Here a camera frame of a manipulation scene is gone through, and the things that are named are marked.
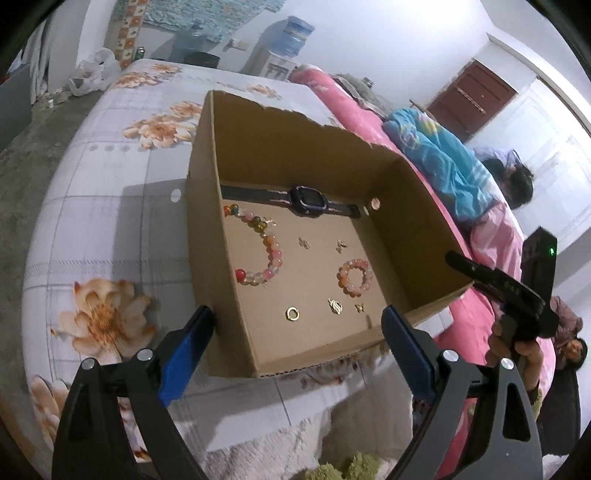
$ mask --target wooden door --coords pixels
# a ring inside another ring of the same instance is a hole
[[[516,94],[507,82],[474,60],[428,109],[439,123],[465,142]]]

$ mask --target pink beaded bracelet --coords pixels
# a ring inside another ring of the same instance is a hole
[[[363,283],[356,287],[349,279],[349,271],[352,268],[358,268],[363,272]],[[349,295],[352,297],[360,297],[371,287],[371,282],[374,279],[374,271],[369,266],[367,260],[357,258],[355,260],[349,260],[345,262],[339,269],[339,285],[344,288]]]
[[[253,273],[238,268],[235,272],[236,280],[243,285],[258,285],[259,283],[265,283],[272,279],[279,273],[279,267],[283,265],[283,254],[277,243],[277,237],[273,234],[272,227],[262,220],[261,217],[255,216],[254,213],[241,209],[235,203],[229,206],[225,205],[223,212],[225,216],[233,215],[242,218],[244,222],[248,222],[251,227],[260,232],[261,236],[264,238],[264,244],[267,246],[267,251],[269,252],[269,264],[265,270]]]

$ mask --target white cabinet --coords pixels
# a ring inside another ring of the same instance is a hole
[[[515,149],[535,175],[532,201],[514,212],[525,235],[541,225],[560,252],[591,227],[591,138],[541,80],[468,142],[484,145]]]

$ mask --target woman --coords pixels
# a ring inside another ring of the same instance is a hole
[[[474,155],[495,179],[512,210],[528,203],[534,195],[534,175],[515,150],[478,147]]]
[[[558,329],[552,340],[556,350],[556,370],[571,367],[578,370],[587,357],[587,343],[577,334],[583,328],[578,317],[560,297],[550,299],[550,308],[558,315]]]

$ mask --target watch face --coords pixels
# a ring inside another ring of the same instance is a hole
[[[318,190],[301,187],[300,189],[302,202],[306,205],[316,208],[324,208],[324,197]]]

